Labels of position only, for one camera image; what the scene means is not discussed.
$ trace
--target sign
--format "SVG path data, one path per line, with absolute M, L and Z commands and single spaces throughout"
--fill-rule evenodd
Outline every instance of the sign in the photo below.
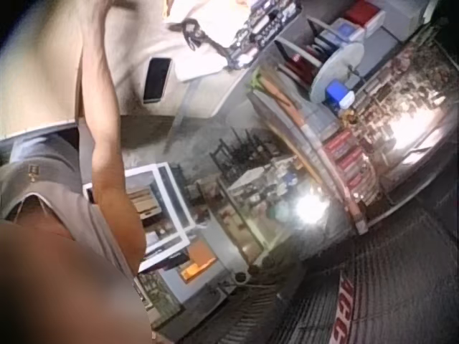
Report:
M 347 344 L 351 333 L 352 312 L 354 310 L 354 286 L 344 276 L 339 277 L 338 304 L 335 323 L 331 331 L 329 344 Z

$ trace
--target box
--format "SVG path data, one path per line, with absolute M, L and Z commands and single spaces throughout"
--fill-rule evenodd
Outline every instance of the box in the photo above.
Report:
M 359 1 L 344 14 L 344 18 L 365 28 L 365 37 L 370 37 L 384 23 L 386 12 L 366 1 Z
M 333 80 L 326 88 L 326 94 L 329 99 L 339 104 L 340 108 L 347 110 L 355 101 L 354 91 L 348 89 L 338 80 Z
M 344 35 L 345 37 L 348 37 L 350 41 L 352 42 L 363 42 L 365 39 L 365 30 L 363 27 L 352 23 L 349 20 L 346 20 L 344 18 L 338 18 L 332 25 L 336 31 L 338 31 L 340 34 Z M 335 44 L 337 47 L 340 47 L 344 42 L 339 39 L 337 36 L 334 34 L 323 30 L 321 34 L 319 35 L 320 37 L 325 38 L 327 41 Z M 316 37 L 314 39 L 314 42 L 323 47 L 324 49 L 330 51 L 333 48 L 330 47 L 327 43 L 322 41 L 320 38 Z
M 386 12 L 384 28 L 405 42 L 424 23 L 429 0 L 369 0 Z

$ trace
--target white window frame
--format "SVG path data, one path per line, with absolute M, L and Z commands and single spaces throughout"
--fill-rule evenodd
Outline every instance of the white window frame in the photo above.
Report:
M 179 200 L 179 203 L 185 213 L 186 219 L 189 222 L 189 225 L 186 226 L 185 228 L 181 225 L 180 219 L 177 216 L 176 210 L 174 206 L 172 205 L 171 199 L 169 197 L 169 194 L 166 190 L 166 187 L 164 185 L 164 182 L 161 178 L 161 174 L 159 173 L 159 168 L 164 167 L 166 168 L 168 177 L 171 180 L 171 185 L 176 192 L 176 196 Z M 159 192 L 161 193 L 161 196 L 163 198 L 164 204 L 167 208 L 167 211 L 169 213 L 169 216 L 171 217 L 172 223 L 174 224 L 175 229 L 177 230 L 177 233 L 172 234 L 171 236 L 166 237 L 163 240 L 160 240 L 159 242 L 156 242 L 155 244 L 147 247 L 146 249 L 146 254 L 154 251 L 155 249 L 158 249 L 159 247 L 162 247 L 163 245 L 167 244 L 168 242 L 180 238 L 181 241 L 177 244 L 175 244 L 172 247 L 169 247 L 168 249 L 155 254 L 153 257 L 148 258 L 147 260 L 143 261 L 139 267 L 139 272 L 142 272 L 149 267 L 158 264 L 160 261 L 165 260 L 166 258 L 170 257 L 171 255 L 177 253 L 178 251 L 184 249 L 185 247 L 189 246 L 190 241 L 188 236 L 186 235 L 187 231 L 190 231 L 191 229 L 196 227 L 196 223 L 194 222 L 193 218 L 191 217 L 191 214 L 188 210 L 188 207 L 185 204 L 184 198 L 180 193 L 179 187 L 177 186 L 177 183 L 175 181 L 174 175 L 172 174 L 171 167 L 169 166 L 168 163 L 153 163 L 151 165 L 147 166 L 141 166 L 137 168 L 132 168 L 129 170 L 125 171 L 125 177 L 131 177 L 131 176 L 136 176 L 141 173 L 148 173 L 151 172 L 153 174 L 153 177 L 155 178 L 155 182 L 158 185 Z M 92 183 L 87 183 L 83 186 L 83 195 L 89 199 L 89 189 L 93 187 Z

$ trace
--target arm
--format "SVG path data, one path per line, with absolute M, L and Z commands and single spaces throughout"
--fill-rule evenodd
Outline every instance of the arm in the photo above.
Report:
M 87 126 L 95 141 L 93 192 L 95 202 L 136 275 L 146 248 L 145 233 L 126 193 L 120 114 L 104 50 L 105 17 L 110 1 L 95 2 L 102 8 L 93 9 L 82 23 L 82 98 Z

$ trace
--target skin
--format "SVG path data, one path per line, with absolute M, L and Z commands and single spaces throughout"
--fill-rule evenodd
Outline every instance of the skin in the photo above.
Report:
M 111 4 L 111 0 L 80 0 L 82 98 L 95 141 L 95 201 L 136 275 L 146 239 L 125 189 L 118 102 L 104 51 Z M 9 263 L 0 266 L 0 285 L 13 296 L 1 296 L 15 300 L 14 309 L 22 312 L 21 329 L 31 333 L 31 343 L 168 343 L 152 340 L 145 308 L 130 281 L 73 241 L 52 210 L 45 214 L 38 200 L 27 200 L 16 224 L 0 221 L 2 233 L 17 238 L 13 245 L 0 235 L 0 252 L 14 246 Z
M 82 98 L 87 126 L 95 141 L 95 201 L 134 275 L 146 249 L 145 233 L 128 198 L 120 146 L 120 113 L 104 50 L 105 18 L 113 0 L 79 2 L 83 37 Z

